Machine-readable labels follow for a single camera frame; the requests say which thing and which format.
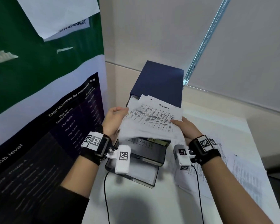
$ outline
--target white table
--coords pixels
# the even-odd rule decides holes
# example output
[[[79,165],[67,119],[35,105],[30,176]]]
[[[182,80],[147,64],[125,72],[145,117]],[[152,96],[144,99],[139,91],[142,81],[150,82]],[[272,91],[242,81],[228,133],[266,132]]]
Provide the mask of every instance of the white table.
[[[184,116],[202,132],[212,133],[220,138],[223,149],[228,148],[264,168],[245,119],[189,103],[183,103],[183,108]],[[171,146],[167,148],[167,159],[172,155],[172,150]],[[103,162],[91,191],[83,224],[108,223],[103,188],[106,173]],[[264,198],[263,209],[273,223],[280,224],[280,209],[272,188],[269,189]],[[106,195],[111,224],[202,223],[198,195],[190,195],[179,189],[165,165],[159,169],[153,189],[109,173],[106,180]],[[214,201],[204,196],[201,200],[205,224],[222,223]]]

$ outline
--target stack of papers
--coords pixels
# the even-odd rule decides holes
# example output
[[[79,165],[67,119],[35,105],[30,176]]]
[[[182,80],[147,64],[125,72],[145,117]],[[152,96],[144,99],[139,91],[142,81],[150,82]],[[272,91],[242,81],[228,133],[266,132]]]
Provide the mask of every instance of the stack of papers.
[[[266,170],[262,169],[251,162],[235,155],[227,149],[222,149],[220,140],[214,139],[219,146],[219,151],[222,155],[222,159],[227,165],[228,169],[232,172],[235,178],[243,186],[243,188],[249,193],[253,200],[263,207],[263,194],[265,193],[265,179],[267,178]],[[174,158],[170,160],[171,165],[174,165]],[[192,164],[198,173],[200,193],[208,198],[213,198],[210,192],[208,183],[202,172],[201,166],[197,163]],[[188,170],[173,169],[174,181],[181,189],[188,193],[198,193],[197,177],[194,168]]]
[[[136,137],[183,139],[181,129],[170,122],[171,119],[182,120],[181,108],[144,95],[139,100],[132,96],[127,106],[129,113],[120,125],[119,141]]]

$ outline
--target white wall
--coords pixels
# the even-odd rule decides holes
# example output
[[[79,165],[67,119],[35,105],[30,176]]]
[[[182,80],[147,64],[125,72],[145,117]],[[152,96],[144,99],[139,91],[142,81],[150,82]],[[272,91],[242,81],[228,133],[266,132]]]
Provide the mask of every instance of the white wall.
[[[126,105],[140,71],[106,63],[110,106]],[[265,168],[280,165],[280,114],[186,86],[183,106],[194,104],[247,119]]]
[[[280,111],[280,0],[231,0],[189,85]]]
[[[100,0],[106,61],[187,69],[223,0]]]

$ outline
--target tabletop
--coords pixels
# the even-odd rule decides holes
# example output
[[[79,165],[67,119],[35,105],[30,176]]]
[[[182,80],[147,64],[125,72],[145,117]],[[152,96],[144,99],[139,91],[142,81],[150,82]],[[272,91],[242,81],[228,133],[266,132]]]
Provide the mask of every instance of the tabletop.
[[[227,148],[264,169],[245,119],[186,102],[183,102],[182,107],[184,117],[192,121],[202,133],[219,138],[223,149]],[[109,173],[106,196],[111,224],[202,223],[198,194],[188,194],[174,184],[167,164],[172,155],[173,147],[170,145],[153,189]],[[83,224],[108,223],[104,197],[105,162],[99,167]],[[280,224],[280,209],[268,179],[265,184],[268,184],[269,190],[263,198],[263,210],[273,223]],[[201,201],[204,223],[222,223],[214,201],[204,196]]]

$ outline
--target forearm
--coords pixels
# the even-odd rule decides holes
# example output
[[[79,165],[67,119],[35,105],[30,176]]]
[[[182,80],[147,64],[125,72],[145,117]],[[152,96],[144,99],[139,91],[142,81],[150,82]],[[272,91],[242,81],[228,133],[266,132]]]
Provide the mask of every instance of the forearm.
[[[272,224],[220,157],[202,165],[202,170],[224,224]]]
[[[61,186],[86,198],[89,197],[98,166],[79,156],[69,173],[62,181]]]

